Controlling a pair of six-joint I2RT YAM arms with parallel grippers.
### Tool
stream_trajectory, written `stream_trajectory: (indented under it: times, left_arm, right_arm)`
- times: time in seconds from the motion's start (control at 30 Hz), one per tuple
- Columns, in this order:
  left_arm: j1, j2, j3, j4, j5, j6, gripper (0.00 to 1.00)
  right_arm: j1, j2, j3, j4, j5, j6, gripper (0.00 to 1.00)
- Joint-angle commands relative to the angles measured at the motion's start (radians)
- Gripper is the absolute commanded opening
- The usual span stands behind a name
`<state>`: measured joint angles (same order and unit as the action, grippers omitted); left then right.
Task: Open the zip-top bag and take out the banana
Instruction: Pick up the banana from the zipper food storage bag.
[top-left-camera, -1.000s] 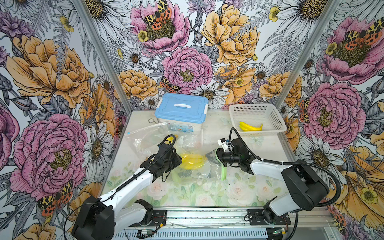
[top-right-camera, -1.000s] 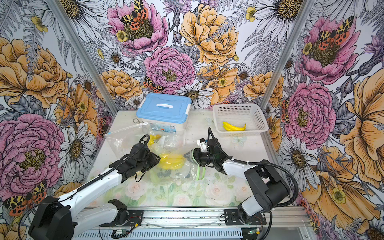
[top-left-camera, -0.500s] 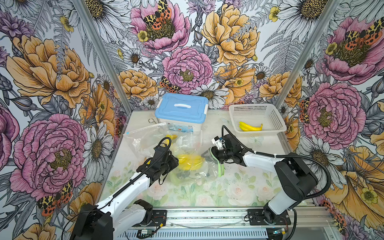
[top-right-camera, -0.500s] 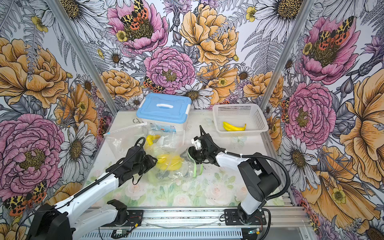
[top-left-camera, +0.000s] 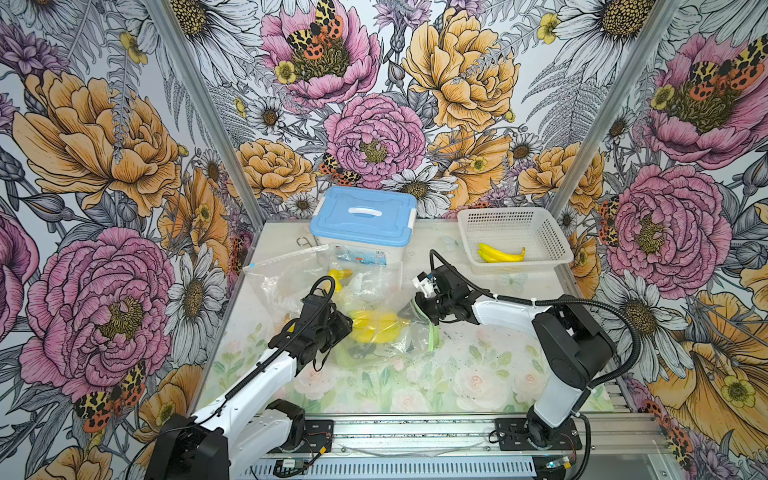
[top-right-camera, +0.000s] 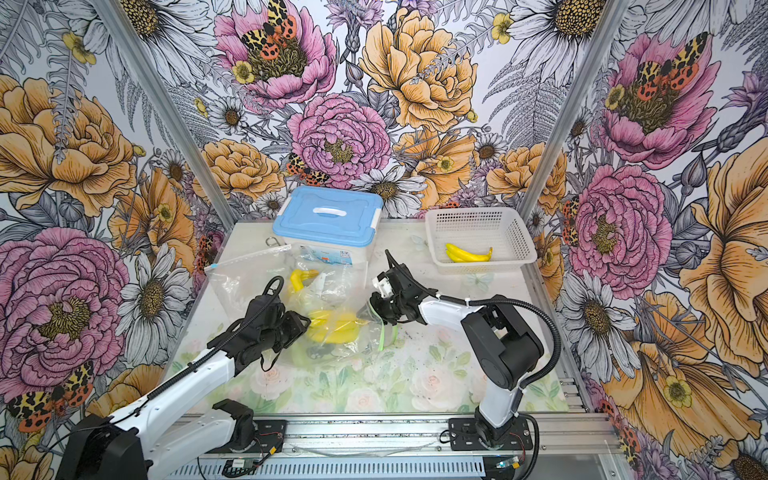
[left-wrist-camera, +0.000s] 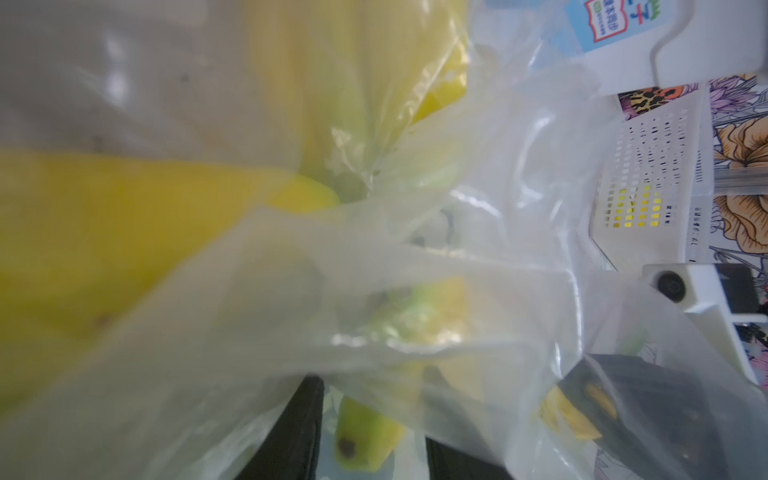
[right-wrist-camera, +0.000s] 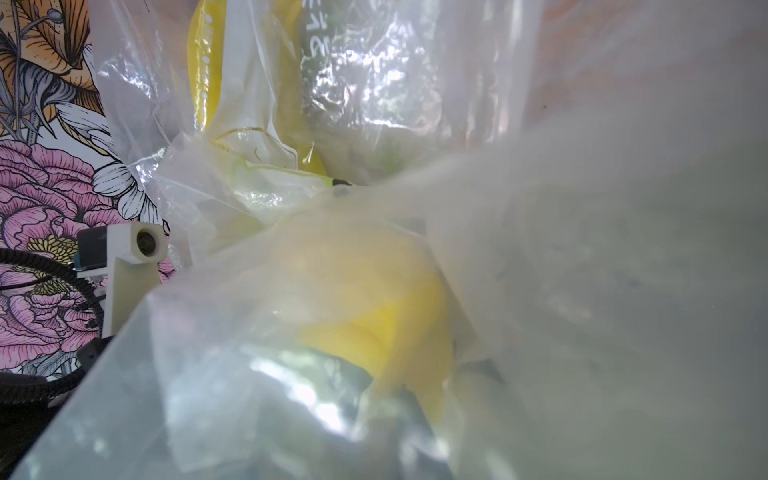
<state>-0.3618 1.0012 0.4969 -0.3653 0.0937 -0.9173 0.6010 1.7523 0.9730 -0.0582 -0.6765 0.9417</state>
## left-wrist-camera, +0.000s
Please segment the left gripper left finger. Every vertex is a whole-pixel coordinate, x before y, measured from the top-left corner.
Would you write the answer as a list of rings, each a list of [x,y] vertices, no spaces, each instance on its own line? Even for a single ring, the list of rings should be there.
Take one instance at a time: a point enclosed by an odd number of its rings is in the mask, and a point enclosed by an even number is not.
[[[250,480],[310,480],[322,435],[324,382],[307,376],[256,454],[236,476]]]

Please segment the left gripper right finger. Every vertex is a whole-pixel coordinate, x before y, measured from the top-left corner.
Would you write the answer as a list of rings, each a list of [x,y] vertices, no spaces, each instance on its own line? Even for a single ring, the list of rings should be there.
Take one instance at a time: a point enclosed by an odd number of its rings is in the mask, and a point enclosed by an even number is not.
[[[436,366],[423,371],[422,419],[432,479],[510,479],[487,438],[477,396],[451,384]]]

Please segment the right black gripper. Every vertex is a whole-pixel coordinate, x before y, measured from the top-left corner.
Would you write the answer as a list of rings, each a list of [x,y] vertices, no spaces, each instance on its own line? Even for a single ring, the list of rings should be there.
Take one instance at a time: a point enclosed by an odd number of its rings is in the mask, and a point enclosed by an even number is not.
[[[741,479],[744,381],[593,354],[558,384],[596,427],[597,444],[642,479]]]

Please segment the panda print zip-top bag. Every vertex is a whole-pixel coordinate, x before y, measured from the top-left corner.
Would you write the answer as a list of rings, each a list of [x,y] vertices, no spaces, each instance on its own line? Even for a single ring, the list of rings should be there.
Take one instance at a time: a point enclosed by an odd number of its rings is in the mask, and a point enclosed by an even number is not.
[[[375,470],[425,434],[423,371],[477,396],[516,479],[588,479],[599,434],[559,382],[586,356],[744,381],[744,476],[767,398],[648,282],[586,238],[618,121],[592,76],[506,68],[406,131],[364,198],[252,208],[9,413],[5,479],[226,479],[307,376],[341,390],[338,461]]]

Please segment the clear zip-top bag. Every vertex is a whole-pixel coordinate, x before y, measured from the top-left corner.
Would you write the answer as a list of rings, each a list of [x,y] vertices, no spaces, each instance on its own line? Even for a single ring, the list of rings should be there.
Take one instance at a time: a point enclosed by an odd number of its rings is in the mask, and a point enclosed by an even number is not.
[[[243,2],[3,2],[2,146],[302,174],[249,68]]]

